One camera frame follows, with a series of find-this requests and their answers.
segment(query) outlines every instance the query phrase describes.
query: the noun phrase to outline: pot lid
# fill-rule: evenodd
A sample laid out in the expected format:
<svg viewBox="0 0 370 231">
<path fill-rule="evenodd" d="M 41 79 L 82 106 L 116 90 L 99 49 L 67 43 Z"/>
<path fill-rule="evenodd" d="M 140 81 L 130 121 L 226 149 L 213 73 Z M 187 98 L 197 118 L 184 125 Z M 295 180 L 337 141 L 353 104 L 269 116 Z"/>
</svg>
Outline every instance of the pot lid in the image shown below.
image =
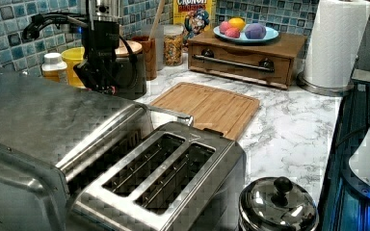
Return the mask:
<svg viewBox="0 0 370 231">
<path fill-rule="evenodd" d="M 311 196 L 286 177 L 250 183 L 240 195 L 239 213 L 248 230 L 314 230 L 318 224 Z"/>
</svg>

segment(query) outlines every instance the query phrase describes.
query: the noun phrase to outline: box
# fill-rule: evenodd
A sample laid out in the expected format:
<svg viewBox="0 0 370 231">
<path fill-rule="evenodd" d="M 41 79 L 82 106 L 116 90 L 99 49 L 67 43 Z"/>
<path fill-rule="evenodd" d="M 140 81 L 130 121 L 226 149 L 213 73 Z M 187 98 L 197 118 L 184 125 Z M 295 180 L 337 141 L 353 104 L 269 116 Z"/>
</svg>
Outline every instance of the box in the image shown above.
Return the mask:
<svg viewBox="0 0 370 231">
<path fill-rule="evenodd" d="M 188 68 L 287 90 L 306 37 L 280 33 L 266 43 L 239 45 L 212 30 L 189 39 Z"/>
<path fill-rule="evenodd" d="M 188 39 L 211 29 L 215 18 L 216 0 L 174 0 L 173 24 L 184 27 L 183 44 L 188 46 Z"/>
</svg>

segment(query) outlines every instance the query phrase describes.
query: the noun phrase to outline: plum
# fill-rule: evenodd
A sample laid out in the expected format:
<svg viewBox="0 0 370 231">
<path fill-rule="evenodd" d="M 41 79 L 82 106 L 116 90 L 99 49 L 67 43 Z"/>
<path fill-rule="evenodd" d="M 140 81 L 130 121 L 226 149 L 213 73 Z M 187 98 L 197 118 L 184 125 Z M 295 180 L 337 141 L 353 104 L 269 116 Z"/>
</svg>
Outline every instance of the plum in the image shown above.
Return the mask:
<svg viewBox="0 0 370 231">
<path fill-rule="evenodd" d="M 224 34 L 230 27 L 231 26 L 228 21 L 223 21 L 221 22 L 221 25 L 219 25 L 219 32 L 221 32 L 221 34 Z"/>
<path fill-rule="evenodd" d="M 253 23 L 245 29 L 245 35 L 248 39 L 263 39 L 266 36 L 266 27 Z"/>
<path fill-rule="evenodd" d="M 225 31 L 225 36 L 238 39 L 240 37 L 240 31 L 239 29 L 232 27 Z"/>
</svg>

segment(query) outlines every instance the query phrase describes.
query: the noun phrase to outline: paper towel holder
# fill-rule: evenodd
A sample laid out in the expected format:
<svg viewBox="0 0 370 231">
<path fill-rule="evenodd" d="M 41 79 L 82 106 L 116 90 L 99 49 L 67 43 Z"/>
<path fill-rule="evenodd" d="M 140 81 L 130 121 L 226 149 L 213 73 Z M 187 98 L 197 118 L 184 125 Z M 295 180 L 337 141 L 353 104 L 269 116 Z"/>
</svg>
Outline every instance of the paper towel holder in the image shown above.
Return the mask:
<svg viewBox="0 0 370 231">
<path fill-rule="evenodd" d="M 308 83 L 306 79 L 304 78 L 304 71 L 300 72 L 297 75 L 297 85 L 307 90 L 311 93 L 325 95 L 325 96 L 331 96 L 331 97 L 343 97 L 350 93 L 350 91 L 354 88 L 354 82 L 353 82 L 353 74 L 357 66 L 357 62 L 359 60 L 359 56 L 356 57 L 356 61 L 354 63 L 353 69 L 351 71 L 350 81 L 346 87 L 343 88 L 323 88 L 319 86 L 315 86 L 311 83 Z"/>
</svg>

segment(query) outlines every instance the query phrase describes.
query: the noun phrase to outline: white marble countertop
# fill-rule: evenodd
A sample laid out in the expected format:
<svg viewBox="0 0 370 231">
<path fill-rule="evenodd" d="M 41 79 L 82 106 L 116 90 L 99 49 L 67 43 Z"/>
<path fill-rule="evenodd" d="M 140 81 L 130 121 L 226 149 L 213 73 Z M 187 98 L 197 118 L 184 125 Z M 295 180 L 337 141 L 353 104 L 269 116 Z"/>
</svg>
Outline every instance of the white marble countertop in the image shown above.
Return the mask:
<svg viewBox="0 0 370 231">
<path fill-rule="evenodd" d="M 262 177 L 286 176 L 318 203 L 341 98 L 326 97 L 291 86 L 277 90 L 165 66 L 147 82 L 137 102 L 148 104 L 180 82 L 232 90 L 260 100 L 259 110 L 238 141 L 247 161 L 246 185 Z"/>
</svg>

